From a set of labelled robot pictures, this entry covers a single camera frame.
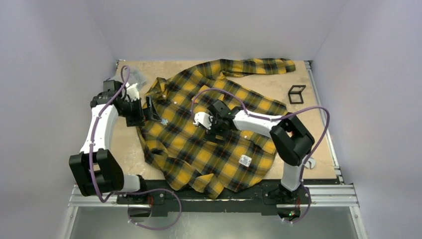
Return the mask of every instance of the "white label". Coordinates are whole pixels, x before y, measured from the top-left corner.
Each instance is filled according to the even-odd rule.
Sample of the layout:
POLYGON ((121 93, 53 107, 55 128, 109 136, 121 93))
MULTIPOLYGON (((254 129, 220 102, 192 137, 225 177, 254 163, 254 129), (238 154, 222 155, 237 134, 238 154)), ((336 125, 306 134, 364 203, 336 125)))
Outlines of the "white label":
POLYGON ((249 167, 251 161, 252 161, 252 158, 251 157, 248 157, 248 156, 246 156, 246 155, 243 154, 240 157, 239 163, 242 164, 242 165, 244 165, 244 166, 246 166, 246 167, 249 167))

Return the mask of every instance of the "wooden board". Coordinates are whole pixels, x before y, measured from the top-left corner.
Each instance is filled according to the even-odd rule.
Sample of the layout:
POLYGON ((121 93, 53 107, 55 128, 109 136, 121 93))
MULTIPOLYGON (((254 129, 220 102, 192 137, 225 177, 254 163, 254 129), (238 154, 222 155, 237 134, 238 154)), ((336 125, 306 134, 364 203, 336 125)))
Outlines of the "wooden board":
MULTIPOLYGON (((151 87, 156 77, 168 79, 180 71, 199 63, 202 63, 202 61, 126 61, 120 62, 117 72, 120 71, 121 66, 129 65, 137 67, 145 74, 148 84, 141 90, 142 100, 145 102, 144 94, 151 87)), ((267 97, 280 100, 287 105, 287 109, 290 112, 295 112, 309 106, 316 106, 315 94, 305 64, 303 61, 295 61, 295 64, 295 72, 271 76, 251 75, 229 79, 267 97), (304 104, 289 104, 287 92, 292 85, 307 86, 302 92, 304 104)), ((315 140, 318 140, 323 131, 323 124, 318 110, 305 112, 299 115, 299 118, 314 136, 315 140)), ((119 118, 116 122, 111 141, 111 151, 125 173, 141 174, 146 179, 164 179, 161 171, 145 163, 136 129, 126 127, 124 118, 119 118)), ((326 139, 322 141, 321 145, 315 151, 313 158, 316 160, 316 165, 313 169, 305 169, 304 178, 326 179, 336 177, 332 156, 326 139)), ((281 178, 282 175, 283 161, 277 155, 273 166, 265 178, 277 179, 281 178)))

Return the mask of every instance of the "plaid shirt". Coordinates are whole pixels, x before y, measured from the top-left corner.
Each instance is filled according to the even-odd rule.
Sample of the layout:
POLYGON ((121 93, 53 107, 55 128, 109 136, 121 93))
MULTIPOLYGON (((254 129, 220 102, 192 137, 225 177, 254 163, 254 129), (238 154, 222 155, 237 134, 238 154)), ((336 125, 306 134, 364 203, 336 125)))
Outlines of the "plaid shirt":
MULTIPOLYGON (((233 131, 225 139, 226 145, 204 141, 205 129, 194 126, 191 118, 192 98, 199 91, 220 88, 243 100, 248 110, 285 115, 285 104, 246 89, 226 76, 283 74, 295 69, 293 61, 285 59, 221 59, 193 66, 167 80, 157 78, 147 95, 168 123, 149 120, 137 128, 145 161, 160 169, 174 190, 190 185, 212 199, 224 188, 237 192, 260 182, 277 153, 272 140, 250 131, 233 131), (239 163, 242 155, 252 158, 249 167, 239 163)), ((207 91, 197 98, 194 112, 206 112, 215 99, 230 109, 239 105, 230 96, 207 91)))

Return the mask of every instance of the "purple cable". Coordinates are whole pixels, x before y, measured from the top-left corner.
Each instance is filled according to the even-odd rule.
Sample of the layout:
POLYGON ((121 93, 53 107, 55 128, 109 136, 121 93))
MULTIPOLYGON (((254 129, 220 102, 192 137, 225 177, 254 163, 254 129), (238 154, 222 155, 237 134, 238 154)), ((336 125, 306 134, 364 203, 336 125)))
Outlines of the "purple cable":
POLYGON ((307 163, 307 161, 309 160, 309 158, 312 156, 312 154, 315 152, 315 150, 318 148, 319 144, 321 144, 322 139, 324 139, 324 136, 325 136, 325 134, 327 133, 327 130, 328 130, 328 125, 329 125, 329 121, 330 121, 330 114, 329 114, 329 111, 328 111, 326 108, 321 107, 321 106, 311 106, 311 107, 307 107, 307 108, 305 108, 305 109, 302 109, 302 110, 296 111, 296 112, 294 112, 294 113, 291 113, 291 114, 289 114, 289 115, 282 116, 282 117, 277 118, 277 119, 271 119, 271 118, 264 117, 264 116, 258 116, 258 115, 254 115, 254 114, 249 114, 249 113, 248 113, 248 111, 247 111, 247 109, 246 109, 245 104, 244 104, 244 103, 242 102, 242 100, 240 100, 238 97, 236 97, 236 96, 235 96, 235 95, 233 95, 232 93, 227 92, 227 91, 222 90, 222 89, 210 88, 210 89, 206 89, 206 90, 203 90, 203 91, 199 92, 199 93, 198 93, 198 94, 194 97, 194 100, 192 101, 192 106, 191 106, 191 113, 192 113, 192 117, 194 117, 194 103, 195 103, 195 99, 196 99, 196 98, 197 98, 200 94, 202 94, 202 93, 203 93, 203 92, 205 92, 205 91, 220 91, 220 92, 224 92, 224 93, 226 93, 226 94, 228 94, 228 95, 232 96, 233 98, 237 99, 237 100, 238 100, 238 101, 242 104, 243 110, 245 111, 245 113, 246 113, 248 116, 253 117, 253 118, 257 118, 257 119, 261 119, 261 120, 269 120, 269 121, 279 121, 279 120, 285 120, 285 119, 290 118, 290 117, 292 117, 292 116, 295 116, 295 115, 298 115, 298 114, 300 114, 300 113, 303 113, 303 112, 306 112, 306 111, 309 111, 309 110, 313 110, 313 109, 320 109, 320 110, 325 111, 325 113, 327 114, 327 119, 326 119, 326 123, 325 123, 324 130, 322 131, 322 135, 321 135, 321 137, 320 137, 320 138, 319 138, 319 140, 316 142, 315 147, 311 150, 311 152, 310 152, 310 153, 309 153, 309 154, 305 157, 305 159, 303 160, 303 165, 302 165, 302 168, 301 168, 301 173, 300 173, 300 176, 299 176, 299 179, 300 179, 300 182, 301 182, 301 186, 305 189, 306 193, 308 194, 308 198, 309 198, 309 199, 308 199, 308 207, 306 208, 305 212, 302 214, 302 216, 301 216, 300 218, 298 218, 298 219, 297 219, 297 220, 295 220, 295 221, 291 221, 291 223, 297 223, 298 221, 300 221, 303 217, 305 217, 305 216, 306 216, 306 214, 307 214, 307 213, 308 213, 308 211, 309 211, 309 208, 311 207, 311 194, 310 194, 309 190, 308 190, 308 189, 305 187, 305 185, 303 184, 303 173, 304 173, 304 169, 305 169, 305 164, 307 163))
POLYGON ((97 180, 95 179, 94 160, 93 160, 95 131, 97 130, 98 122, 100 121, 101 115, 107 109, 107 107, 113 103, 113 101, 117 98, 118 94, 120 94, 120 92, 123 90, 123 88, 126 85, 127 81, 129 81, 129 75, 130 75, 130 69, 129 69, 129 67, 128 66, 123 66, 121 68, 121 71, 120 71, 120 76, 121 76, 121 79, 123 80, 123 84, 121 85, 120 89, 118 89, 118 91, 116 92, 116 94, 100 110, 100 112, 98 113, 98 116, 96 117, 96 119, 94 121, 93 129, 92 129, 92 132, 91 132, 91 139, 90 139, 91 140, 91 144, 90 144, 90 154, 89 154, 90 174, 91 174, 91 180, 93 182, 93 186, 94 186, 94 189, 95 189, 95 193, 97 194, 98 199, 102 203, 107 202, 107 200, 110 198, 111 195, 113 195, 113 193, 109 193, 105 197, 105 199, 104 199, 103 198, 103 195, 100 192, 100 188, 98 187, 97 180), (127 71, 128 71, 128 74, 127 74, 126 79, 123 77, 123 70, 124 69, 127 69, 127 71))
POLYGON ((97 130, 97 126, 98 126, 98 122, 101 118, 101 115, 103 114, 103 112, 107 109, 108 106, 110 106, 113 101, 117 98, 117 96, 121 93, 121 91, 124 89, 124 86, 126 85, 126 83, 129 81, 129 76, 130 76, 130 68, 128 66, 123 66, 121 68, 120 71, 120 76, 121 79, 123 80, 123 84, 121 85, 121 87, 119 88, 119 90, 115 93, 115 95, 104 105, 104 107, 100 110, 100 112, 98 113, 98 116, 96 117, 95 121, 94 121, 94 125, 92 128, 92 132, 91 132, 91 144, 90 144, 90 152, 89 152, 89 164, 90 164, 90 175, 91 175, 91 180, 93 182, 93 186, 95 189, 95 193, 98 196, 98 199, 102 202, 105 203, 107 202, 107 200, 110 198, 111 195, 117 195, 117 194, 131 194, 131 195, 143 195, 143 194, 147 194, 150 192, 155 192, 155 191, 166 191, 171 193, 177 200, 177 202, 179 203, 179 214, 177 215, 176 219, 174 220, 174 222, 172 222, 171 224, 165 226, 165 227, 161 227, 161 228, 152 228, 152 227, 148 227, 148 226, 144 226, 138 223, 134 223, 130 218, 130 221, 132 223, 134 223, 135 225, 142 227, 142 228, 146 228, 149 230, 165 230, 171 226, 173 226, 174 224, 176 224, 176 222, 179 220, 181 214, 182 214, 182 204, 180 202, 180 199, 177 197, 176 194, 174 194, 172 191, 168 190, 168 189, 164 189, 164 188, 157 188, 157 189, 152 189, 152 190, 148 190, 148 191, 144 191, 144 192, 138 192, 138 193, 126 193, 126 192, 111 192, 109 193, 105 199, 103 198, 103 195, 100 192, 100 188, 98 187, 98 183, 97 180, 95 178, 95 173, 94 173, 94 160, 93 160, 93 151, 94 151, 94 139, 95 139, 95 131, 97 130), (127 73, 127 77, 124 78, 123 77, 123 71, 127 69, 128 73, 127 73))

